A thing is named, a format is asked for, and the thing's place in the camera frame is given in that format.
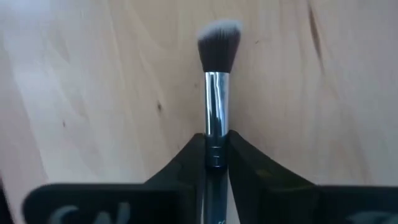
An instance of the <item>black brush handle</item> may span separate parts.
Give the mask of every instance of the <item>black brush handle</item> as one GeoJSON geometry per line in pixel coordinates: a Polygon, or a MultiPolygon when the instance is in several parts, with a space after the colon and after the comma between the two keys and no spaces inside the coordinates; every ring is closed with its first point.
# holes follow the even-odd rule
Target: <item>black brush handle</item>
{"type": "Polygon", "coordinates": [[[205,187],[205,224],[225,224],[227,188],[227,168],[208,167],[205,187]]]}

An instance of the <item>light wooden table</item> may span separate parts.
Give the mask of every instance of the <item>light wooden table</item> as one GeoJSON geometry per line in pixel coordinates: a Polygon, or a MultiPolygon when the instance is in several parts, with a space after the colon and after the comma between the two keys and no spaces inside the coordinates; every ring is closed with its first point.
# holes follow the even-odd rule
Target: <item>light wooden table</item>
{"type": "MultiPolygon", "coordinates": [[[[195,34],[240,19],[230,126],[316,183],[398,185],[396,0],[2,0],[0,171],[143,182],[204,130],[195,34]]],[[[228,223],[238,223],[230,197],[228,223]]]]}

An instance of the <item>brush bristles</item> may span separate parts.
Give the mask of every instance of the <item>brush bristles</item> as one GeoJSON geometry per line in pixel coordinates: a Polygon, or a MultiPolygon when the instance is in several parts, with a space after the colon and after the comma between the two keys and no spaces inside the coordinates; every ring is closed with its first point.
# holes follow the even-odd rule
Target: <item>brush bristles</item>
{"type": "Polygon", "coordinates": [[[241,27],[239,21],[220,20],[199,32],[198,48],[204,72],[231,72],[241,27]]]}

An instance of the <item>silver ferrule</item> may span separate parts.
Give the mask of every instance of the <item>silver ferrule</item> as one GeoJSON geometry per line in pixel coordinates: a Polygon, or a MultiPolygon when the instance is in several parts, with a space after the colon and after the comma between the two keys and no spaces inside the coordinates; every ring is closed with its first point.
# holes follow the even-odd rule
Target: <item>silver ferrule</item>
{"type": "Polygon", "coordinates": [[[225,163],[223,149],[228,133],[229,73],[206,72],[206,146],[209,166],[225,163]]]}

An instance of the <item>wood grain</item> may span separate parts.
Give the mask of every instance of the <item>wood grain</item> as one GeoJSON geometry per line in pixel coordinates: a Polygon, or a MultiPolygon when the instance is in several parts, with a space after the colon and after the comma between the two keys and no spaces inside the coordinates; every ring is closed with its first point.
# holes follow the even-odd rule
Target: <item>wood grain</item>
{"type": "MultiPolygon", "coordinates": [[[[230,125],[321,184],[398,185],[395,0],[0,1],[0,172],[142,182],[204,130],[195,34],[240,19],[230,125]]],[[[239,223],[230,195],[228,223],[239,223]]]]}

